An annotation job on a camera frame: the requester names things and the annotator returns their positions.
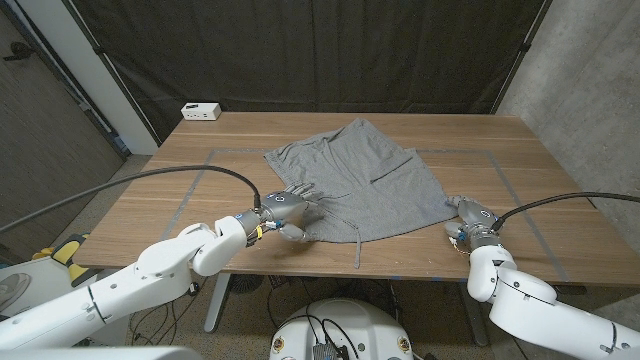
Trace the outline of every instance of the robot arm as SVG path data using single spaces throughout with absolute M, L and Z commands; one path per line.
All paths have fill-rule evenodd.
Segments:
M 285 201 L 269 195 L 274 201 L 265 199 L 259 213 L 224 217 L 213 230 L 191 225 L 178 237 L 151 245 L 117 273 L 1 322 L 0 351 L 71 346 L 123 316 L 182 296 L 191 284 L 189 262 L 200 275 L 217 274 L 255 243 L 262 224 L 270 221 L 280 229 L 309 206 L 302 193 L 277 194 Z
M 580 359 L 602 359 L 640 346 L 640 333 L 556 300 L 546 282 L 517 270 L 513 257 L 491 230 L 497 217 L 475 200 L 450 199 L 462 224 L 447 223 L 455 241 L 471 249 L 469 295 L 493 306 L 489 318 L 522 340 Z

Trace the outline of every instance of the cable connector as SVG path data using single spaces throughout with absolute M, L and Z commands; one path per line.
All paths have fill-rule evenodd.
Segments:
M 277 221 L 267 221 L 264 223 L 264 225 L 266 227 L 268 227 L 271 230 L 276 230 L 276 229 L 280 229 L 282 226 L 284 226 L 284 224 L 282 223 L 282 221 L 277 220 Z

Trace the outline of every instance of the white box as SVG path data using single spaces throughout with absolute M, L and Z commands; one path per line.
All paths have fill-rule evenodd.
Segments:
M 181 111 L 185 120 L 216 120 L 222 112 L 218 103 L 187 103 Z

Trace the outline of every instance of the black wire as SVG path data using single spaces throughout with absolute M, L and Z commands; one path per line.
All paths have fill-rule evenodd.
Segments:
M 318 345 L 320 343 L 320 340 L 318 340 L 318 334 L 316 334 L 316 329 L 313 328 L 313 324 L 311 323 L 311 315 L 309 315 L 309 305 L 311 304 L 307 304 L 307 306 L 304 308 L 304 313 L 307 316 L 307 320 L 309 321 L 309 326 L 311 326 L 311 331 L 313 331 L 313 337 L 316 338 L 316 345 Z
M 305 284 L 304 278 L 300 278 L 300 281 L 302 281 L 302 286 L 304 287 L 304 291 L 307 293 L 307 296 L 309 296 L 309 299 L 311 299 L 311 302 L 315 302 L 316 300 L 313 298 L 313 296 L 311 296 L 309 289 L 307 289 L 307 284 Z
M 302 287 L 304 287 L 304 291 L 307 293 L 307 296 L 309 297 L 311 302 L 315 302 L 316 300 L 313 298 L 313 296 L 311 296 L 309 289 L 307 289 L 307 284 L 304 282 L 304 278 L 301 277 L 300 281 L 302 281 Z M 313 331 L 313 337 L 316 338 L 316 345 L 318 345 L 320 343 L 320 340 L 318 340 L 318 334 L 316 334 L 316 329 L 313 328 L 313 324 L 311 323 L 311 318 L 309 317 L 309 305 L 311 305 L 311 303 L 307 304 L 307 307 L 304 308 L 304 313 L 307 315 L 309 326 L 311 326 L 311 331 Z
M 301 319 L 301 318 L 308 318 L 308 319 L 314 319 L 315 321 L 318 322 L 318 324 L 320 324 L 320 326 L 322 326 L 322 322 L 320 321 L 320 319 L 315 316 L 315 315 L 307 315 L 307 314 L 302 314 L 302 315 L 296 315 L 294 317 L 290 317 L 288 318 L 285 322 L 283 322 L 280 326 L 278 326 L 278 330 L 282 329 L 285 325 L 287 325 L 288 323 L 292 322 L 293 320 L 296 319 Z
M 142 322 L 144 321 L 144 319 L 146 319 L 149 315 L 151 315 L 152 313 L 154 313 L 156 310 L 160 309 L 160 308 L 161 308 L 161 307 L 163 307 L 164 305 L 165 305 L 165 304 L 158 305 L 158 306 L 156 306 L 155 308 L 153 308 L 151 311 L 149 311 L 148 313 L 146 313 L 146 314 L 142 317 L 142 319 L 140 319 L 140 321 L 138 321 L 138 324 L 136 325 L 135 329 L 132 329 L 132 328 L 131 328 L 131 323 L 133 322 L 133 317 L 135 316 L 135 314 L 131 316 L 131 319 L 129 319 L 129 330 L 131 330 L 131 345 L 133 345 L 133 343 L 134 343 L 138 338 L 141 338 L 141 337 L 142 337 L 142 338 L 144 338 L 144 339 L 149 339 L 149 338 L 144 337 L 144 336 L 142 336 L 142 335 L 140 335 L 140 334 L 136 334 L 136 333 L 137 333 L 137 331 L 138 331 L 138 327 L 140 326 L 140 324 L 142 324 Z
M 171 314 L 173 314 L 173 322 L 176 326 L 173 327 L 173 335 L 171 336 L 171 341 L 169 341 L 169 346 L 173 344 L 173 340 L 176 339 L 176 334 L 178 333 L 178 319 L 176 319 L 175 300 L 171 302 Z
M 238 180 L 241 180 L 242 182 L 244 182 L 245 184 L 249 185 L 249 187 L 251 188 L 251 190 L 253 190 L 253 207 L 254 210 L 258 210 L 260 209 L 261 205 L 260 205 L 260 192 L 258 191 L 258 188 L 251 182 L 249 181 L 249 179 L 247 179 L 246 177 L 231 171 L 229 169 L 225 169 L 225 168 L 221 168 L 218 166 L 213 166 L 213 165 L 188 165 L 188 166 L 174 166 L 174 167 L 167 167 L 167 168 L 162 168 L 162 169 L 155 169 L 155 170 L 149 170 L 149 171 L 144 171 L 144 172 L 140 172 L 137 174 L 133 174 L 133 175 L 129 175 L 129 176 L 125 176 L 123 178 L 117 179 L 117 180 L 113 180 L 113 181 L 109 181 L 106 182 L 102 185 L 96 186 L 92 189 L 89 190 L 85 190 L 81 193 L 78 193 L 76 195 L 70 196 L 66 199 L 60 200 L 54 204 L 51 204 L 45 208 L 42 208 L 38 211 L 35 211 L 27 216 L 24 216 L 16 221 L 13 221 L 3 227 L 0 228 L 0 234 L 7 232 L 13 228 L 15 228 L 16 226 L 22 225 L 28 221 L 31 221 L 35 218 L 37 218 L 40 215 L 44 215 L 52 210 L 55 210 L 61 206 L 64 206 L 70 202 L 76 201 L 80 198 L 83 198 L 87 195 L 91 195 L 94 193 L 97 193 L 99 191 L 102 191 L 104 189 L 108 189 L 112 186 L 115 185 L 119 185 L 122 184 L 124 182 L 127 181 L 131 181 L 131 180 L 135 180 L 135 179 L 140 179 L 143 177 L 147 177 L 147 176 L 152 176 L 152 175 L 159 175 L 159 174 L 166 174 L 166 173 L 172 173 L 172 172 L 180 172 L 180 171 L 193 171 L 193 170 L 210 170 L 210 171 L 217 171 L 217 172 L 221 172 L 227 175 L 231 175 L 233 177 L 235 177 Z
M 189 302 L 189 305 L 187 305 L 187 307 L 184 308 L 184 310 L 180 313 L 180 316 L 178 316 L 178 318 L 173 322 L 173 324 L 171 324 L 171 326 L 169 326 L 169 328 L 162 333 L 162 336 L 160 336 L 160 339 L 158 339 L 158 341 L 156 342 L 156 345 L 158 345 L 160 341 L 164 339 L 164 337 L 169 333 L 169 330 L 171 330 L 172 327 L 178 326 L 178 321 L 182 319 L 182 316 L 184 316 L 184 314 L 187 313 L 187 310 L 189 310 L 191 305 L 193 305 L 193 302 L 196 301 L 196 299 L 198 298 L 198 295 L 200 295 L 200 293 L 202 292 L 202 289 L 204 289 L 204 285 L 207 283 L 207 280 L 209 280 L 208 277 L 204 278 L 204 280 L 202 281 L 202 285 L 200 285 L 200 290 L 198 291 L 198 293 L 193 297 L 193 299 L 191 299 L 191 301 Z
M 526 205 L 522 205 L 520 207 L 517 207 L 517 208 L 507 212 L 506 214 L 504 214 L 501 217 L 499 217 L 498 220 L 495 223 L 493 223 L 493 225 L 491 226 L 491 230 L 493 230 L 493 231 L 500 230 L 500 228 L 502 227 L 504 222 L 510 216 L 515 215 L 515 214 L 517 214 L 519 212 L 525 211 L 527 209 L 534 208 L 536 206 L 548 204 L 550 202 L 559 201 L 559 200 L 566 200 L 566 199 L 573 199 L 573 198 L 579 198 L 579 197 L 607 198 L 607 199 L 626 200 L 626 201 L 633 201 L 633 202 L 640 203 L 640 197 L 631 196 L 631 195 L 623 195 L 623 194 L 599 193 L 599 192 L 578 192 L 578 193 L 556 195 L 556 196 L 552 196 L 552 197 L 549 197 L 549 198 L 546 198 L 546 199 L 534 201 L 534 202 L 526 204 Z
M 278 329 L 278 325 L 276 325 L 276 321 L 273 320 L 273 314 L 271 313 L 271 294 L 273 294 L 273 288 L 269 290 L 269 295 L 267 295 L 267 312 L 269 313 L 269 319 L 271 319 L 273 327 Z
M 164 326 L 164 324 L 167 323 L 167 320 L 169 319 L 169 307 L 167 306 L 167 304 L 164 304 L 164 308 L 167 310 L 164 313 L 164 320 L 162 320 L 162 324 L 160 324 L 160 326 L 158 326 L 158 330 L 156 330 L 153 335 L 149 336 L 149 339 L 147 339 L 147 342 L 144 343 L 145 345 L 147 344 L 153 344 L 153 342 L 151 341 L 151 339 L 153 339 L 154 336 L 158 335 L 158 333 L 160 332 L 160 330 L 162 330 L 162 327 Z
M 511 335 L 511 337 L 513 338 L 513 342 L 516 343 L 516 346 L 518 347 L 518 350 L 520 350 L 520 354 L 522 354 L 522 356 L 524 356 L 525 360 L 529 360 L 529 358 L 527 357 L 527 354 L 524 353 L 524 350 L 522 350 L 522 347 L 518 343 L 518 339 L 516 339 L 515 336 L 513 336 L 513 335 Z
M 353 342 L 351 341 L 351 338 L 349 338 L 349 335 L 347 335 L 347 333 L 344 332 L 344 330 L 342 330 L 340 325 L 338 325 L 335 321 L 333 321 L 331 319 L 322 319 L 322 321 L 320 322 L 320 325 L 322 325 L 322 331 L 324 331 L 324 335 L 329 339 L 329 341 L 331 341 L 331 343 L 333 344 L 333 347 L 336 348 L 336 351 L 338 351 L 338 347 L 333 342 L 331 337 L 329 337 L 329 333 L 327 333 L 327 329 L 324 326 L 324 322 L 325 321 L 328 321 L 328 322 L 332 323 L 333 325 L 335 325 L 338 328 L 338 330 L 340 330 L 340 332 L 344 335 L 344 337 L 347 338 L 347 341 L 349 342 L 349 345 L 351 345 L 351 349 L 353 349 L 353 353 L 356 355 L 356 359 L 359 359 L 360 357 L 358 357 L 358 352 L 356 351 L 356 347 L 353 346 Z

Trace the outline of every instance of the black curtain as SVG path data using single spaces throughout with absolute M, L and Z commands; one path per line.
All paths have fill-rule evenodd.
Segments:
M 542 2 L 74 1 L 161 140 L 186 102 L 489 113 Z

